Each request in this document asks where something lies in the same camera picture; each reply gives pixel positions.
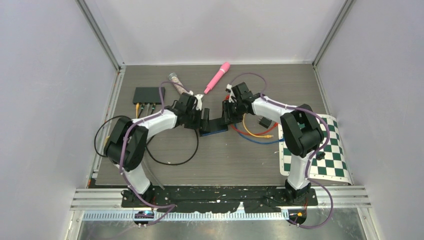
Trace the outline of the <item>small black TP-Link switch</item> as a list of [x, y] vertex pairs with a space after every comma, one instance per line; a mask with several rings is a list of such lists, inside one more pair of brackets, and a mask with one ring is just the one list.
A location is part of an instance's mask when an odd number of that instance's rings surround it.
[[223, 133], [229, 130], [228, 125], [223, 124], [221, 118], [215, 118], [215, 119], [209, 120], [209, 126], [210, 126], [210, 131], [200, 131], [200, 129], [198, 130], [200, 137]]

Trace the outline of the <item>black power adapter with cord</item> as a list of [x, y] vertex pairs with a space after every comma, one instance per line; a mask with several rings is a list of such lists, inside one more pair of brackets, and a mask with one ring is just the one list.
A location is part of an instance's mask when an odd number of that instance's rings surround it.
[[269, 118], [262, 117], [259, 120], [259, 125], [266, 128], [266, 129], [269, 129], [271, 126], [273, 126], [273, 121], [270, 120]]

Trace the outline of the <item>dark grey network switch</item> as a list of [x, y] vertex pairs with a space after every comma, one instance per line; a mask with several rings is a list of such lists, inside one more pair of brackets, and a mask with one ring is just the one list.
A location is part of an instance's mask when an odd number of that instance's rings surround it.
[[161, 105], [161, 99], [165, 99], [166, 89], [164, 87], [136, 87], [132, 103]]

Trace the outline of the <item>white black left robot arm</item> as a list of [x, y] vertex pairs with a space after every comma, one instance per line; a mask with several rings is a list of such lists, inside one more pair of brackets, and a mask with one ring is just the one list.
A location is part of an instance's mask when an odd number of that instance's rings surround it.
[[148, 190], [151, 180], [142, 166], [147, 141], [153, 136], [183, 125], [198, 130], [201, 125], [203, 94], [183, 93], [173, 105], [159, 112], [131, 119], [119, 117], [105, 143], [103, 154], [120, 170], [124, 179], [135, 191], [134, 200], [141, 207], [153, 202], [153, 193]]

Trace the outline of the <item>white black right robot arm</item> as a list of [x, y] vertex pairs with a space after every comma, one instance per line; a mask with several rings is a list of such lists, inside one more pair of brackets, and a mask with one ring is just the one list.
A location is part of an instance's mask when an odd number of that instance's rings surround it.
[[285, 181], [285, 199], [299, 205], [311, 188], [308, 179], [309, 161], [324, 140], [318, 115], [307, 104], [293, 106], [253, 94], [246, 83], [228, 84], [228, 99], [223, 101], [223, 122], [232, 125], [242, 122], [244, 115], [262, 116], [281, 125], [285, 146], [291, 153], [290, 171]]

